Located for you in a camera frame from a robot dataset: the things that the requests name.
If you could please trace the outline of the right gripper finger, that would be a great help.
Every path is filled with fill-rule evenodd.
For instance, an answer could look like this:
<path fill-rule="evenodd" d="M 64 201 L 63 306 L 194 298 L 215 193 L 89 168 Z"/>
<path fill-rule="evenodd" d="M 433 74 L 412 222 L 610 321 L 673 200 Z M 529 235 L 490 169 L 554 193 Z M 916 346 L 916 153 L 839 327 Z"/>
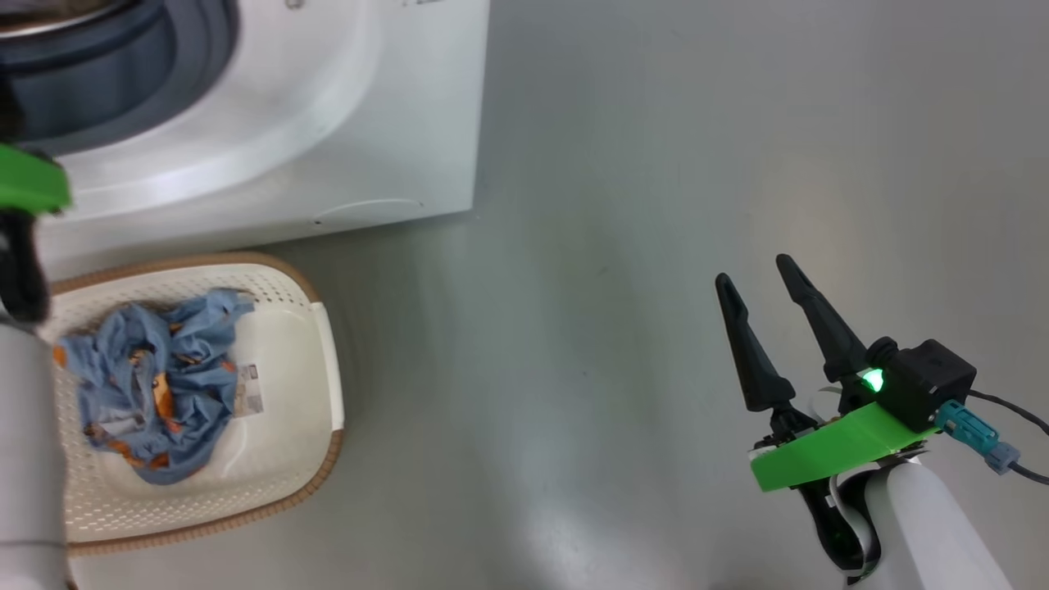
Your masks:
<path fill-rule="evenodd" d="M 802 308 L 809 325 L 825 358 L 825 378 L 832 384 L 865 372 L 866 347 L 847 324 L 835 307 L 802 273 L 789 254 L 779 254 L 775 262 L 792 302 Z"/>
<path fill-rule="evenodd" d="M 774 367 L 749 324 L 749 310 L 738 289 L 726 273 L 715 279 L 720 313 L 724 321 L 738 387 L 747 410 L 782 410 L 791 406 L 795 391 Z"/>

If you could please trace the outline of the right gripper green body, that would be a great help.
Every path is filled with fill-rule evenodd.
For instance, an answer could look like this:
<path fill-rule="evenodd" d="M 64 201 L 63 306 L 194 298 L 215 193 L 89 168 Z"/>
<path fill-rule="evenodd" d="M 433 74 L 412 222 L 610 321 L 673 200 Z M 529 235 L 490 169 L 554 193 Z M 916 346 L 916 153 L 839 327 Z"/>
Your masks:
<path fill-rule="evenodd" d="M 922 451 L 933 431 L 915 433 L 878 406 L 884 388 L 880 373 L 850 374 L 842 400 L 861 406 L 820 421 L 798 410 L 795 392 L 778 374 L 750 381 L 750 410 L 771 410 L 772 433 L 750 452 L 751 471 L 763 492 L 793 489 L 802 496 L 828 557 L 848 583 L 872 574 L 880 557 L 874 526 L 840 492 L 842 475 L 870 463 Z"/>

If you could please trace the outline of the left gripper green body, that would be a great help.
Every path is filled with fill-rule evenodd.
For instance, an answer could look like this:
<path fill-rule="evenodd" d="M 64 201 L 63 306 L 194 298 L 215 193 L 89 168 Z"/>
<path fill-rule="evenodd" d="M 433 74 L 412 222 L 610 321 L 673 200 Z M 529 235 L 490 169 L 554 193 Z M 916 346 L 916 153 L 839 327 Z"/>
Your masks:
<path fill-rule="evenodd" d="M 71 206 L 69 180 L 56 161 L 17 146 L 1 147 L 2 314 L 20 325 L 48 318 L 50 294 L 36 243 L 36 224 Z"/>

